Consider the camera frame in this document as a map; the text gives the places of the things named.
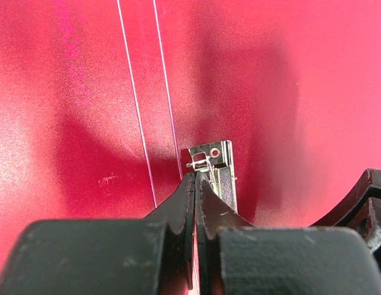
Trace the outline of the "metal folder clip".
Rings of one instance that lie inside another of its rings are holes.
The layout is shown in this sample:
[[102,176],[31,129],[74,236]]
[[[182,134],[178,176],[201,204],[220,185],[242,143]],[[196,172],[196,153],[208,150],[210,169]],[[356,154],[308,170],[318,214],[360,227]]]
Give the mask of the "metal folder clip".
[[208,195],[215,195],[234,213],[238,212],[233,144],[230,140],[199,144],[180,152],[184,169],[203,174]]

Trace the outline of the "red plastic folder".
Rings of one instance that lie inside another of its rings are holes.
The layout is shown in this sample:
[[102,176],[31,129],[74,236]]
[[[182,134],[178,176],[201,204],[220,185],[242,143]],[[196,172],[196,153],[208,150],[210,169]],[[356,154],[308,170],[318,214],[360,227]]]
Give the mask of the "red plastic folder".
[[221,140],[263,226],[381,169],[381,1],[0,1],[0,269],[33,221],[145,216]]

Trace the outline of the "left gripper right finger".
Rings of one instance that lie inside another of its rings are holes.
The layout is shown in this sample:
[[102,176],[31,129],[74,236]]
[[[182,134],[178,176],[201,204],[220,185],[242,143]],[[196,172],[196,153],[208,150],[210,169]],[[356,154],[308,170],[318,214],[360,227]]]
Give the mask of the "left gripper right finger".
[[202,294],[381,294],[381,271],[347,227],[262,229],[195,179]]

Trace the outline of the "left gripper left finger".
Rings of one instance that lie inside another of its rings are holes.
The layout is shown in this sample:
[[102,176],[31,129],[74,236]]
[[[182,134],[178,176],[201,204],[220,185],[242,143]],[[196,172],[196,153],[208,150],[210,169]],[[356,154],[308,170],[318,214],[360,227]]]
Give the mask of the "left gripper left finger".
[[20,234],[0,294],[184,294],[193,287],[195,176],[142,219],[48,219]]

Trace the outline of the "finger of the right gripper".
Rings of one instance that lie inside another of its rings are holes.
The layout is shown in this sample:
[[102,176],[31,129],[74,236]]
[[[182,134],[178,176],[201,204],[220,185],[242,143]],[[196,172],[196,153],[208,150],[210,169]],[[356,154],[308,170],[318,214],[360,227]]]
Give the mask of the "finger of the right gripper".
[[313,225],[357,231],[381,270],[381,170],[365,170],[343,200]]

